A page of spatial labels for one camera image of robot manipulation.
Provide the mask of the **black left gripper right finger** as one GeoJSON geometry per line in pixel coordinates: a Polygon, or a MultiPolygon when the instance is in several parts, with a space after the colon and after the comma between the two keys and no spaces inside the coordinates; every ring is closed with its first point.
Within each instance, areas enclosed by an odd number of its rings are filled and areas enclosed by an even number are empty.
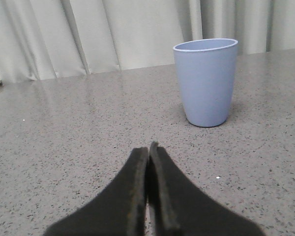
{"type": "Polygon", "coordinates": [[[158,236],[264,235],[253,221],[202,192],[157,142],[152,142],[149,149],[148,188],[158,236]]]}

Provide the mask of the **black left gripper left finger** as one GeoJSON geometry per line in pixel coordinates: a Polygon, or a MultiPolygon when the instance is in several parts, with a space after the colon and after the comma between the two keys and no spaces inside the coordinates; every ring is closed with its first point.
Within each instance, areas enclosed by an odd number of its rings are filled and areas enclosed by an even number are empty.
{"type": "Polygon", "coordinates": [[[92,201],[49,226],[46,236],[142,236],[145,233],[148,148],[134,148],[92,201]]]}

